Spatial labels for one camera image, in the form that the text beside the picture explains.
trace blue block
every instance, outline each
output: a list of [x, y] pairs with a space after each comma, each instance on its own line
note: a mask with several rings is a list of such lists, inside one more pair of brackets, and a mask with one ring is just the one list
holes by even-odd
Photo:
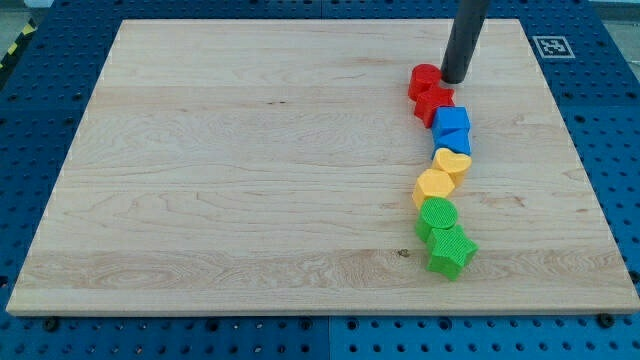
[[434, 149], [431, 159], [436, 155], [436, 151], [440, 148], [448, 148], [457, 154], [467, 154], [471, 156], [471, 144], [469, 142], [469, 130], [460, 129], [453, 131], [447, 135], [443, 135], [433, 139]]
[[433, 118], [433, 126], [431, 131], [434, 139], [450, 134], [456, 130], [466, 130], [471, 128], [467, 109], [461, 106], [457, 107], [440, 107], [436, 110]]

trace yellow and black tape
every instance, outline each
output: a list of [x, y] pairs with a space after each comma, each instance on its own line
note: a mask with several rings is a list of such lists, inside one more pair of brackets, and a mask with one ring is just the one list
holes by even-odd
[[18, 34], [13, 44], [9, 46], [7, 53], [2, 57], [0, 61], [0, 90], [2, 90], [7, 80], [9, 80], [9, 76], [11, 76], [13, 69], [18, 64], [18, 60], [22, 57], [36, 30], [37, 26], [35, 21], [30, 19], [22, 28], [22, 31]]

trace wooden board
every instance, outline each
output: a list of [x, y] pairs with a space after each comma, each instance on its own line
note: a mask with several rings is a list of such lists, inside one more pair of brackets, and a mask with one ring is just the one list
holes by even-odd
[[[125, 21], [8, 305], [14, 315], [574, 314], [639, 302], [517, 21], [456, 87], [480, 246], [424, 267], [431, 134], [409, 72], [450, 21]], [[408, 250], [408, 257], [399, 251]]]

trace red block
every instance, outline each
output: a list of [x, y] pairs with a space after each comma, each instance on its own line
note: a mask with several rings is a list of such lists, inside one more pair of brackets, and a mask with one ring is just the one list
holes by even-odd
[[409, 98], [416, 101], [418, 94], [429, 90], [431, 85], [438, 84], [442, 78], [440, 69], [431, 64], [420, 64], [411, 72], [409, 83]]
[[416, 108], [413, 114], [424, 123], [427, 129], [433, 124], [433, 117], [441, 106], [455, 106], [453, 103], [453, 89], [443, 89], [440, 85], [434, 85], [429, 90], [418, 95]]

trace black cylindrical rod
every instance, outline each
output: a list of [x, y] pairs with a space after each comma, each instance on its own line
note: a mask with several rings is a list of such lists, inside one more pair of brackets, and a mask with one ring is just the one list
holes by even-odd
[[458, 84], [467, 75], [491, 0], [461, 0], [442, 61], [442, 80]]

